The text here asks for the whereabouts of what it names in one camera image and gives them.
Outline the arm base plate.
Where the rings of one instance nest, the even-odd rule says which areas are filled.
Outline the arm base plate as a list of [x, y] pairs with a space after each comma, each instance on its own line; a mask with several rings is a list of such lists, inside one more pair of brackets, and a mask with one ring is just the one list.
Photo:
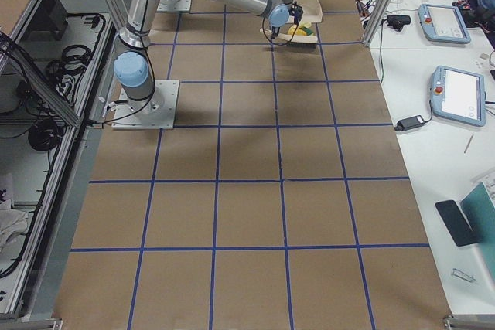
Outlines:
[[178, 93], [178, 80], [157, 80], [150, 103], [136, 114], [146, 101], [138, 103], [129, 100], [125, 90], [121, 88], [119, 99], [126, 100], [127, 103], [115, 108], [116, 121], [112, 121], [111, 126], [117, 130], [171, 129], [176, 116]]
[[183, 13], [190, 12], [192, 0], [159, 0], [157, 12]]

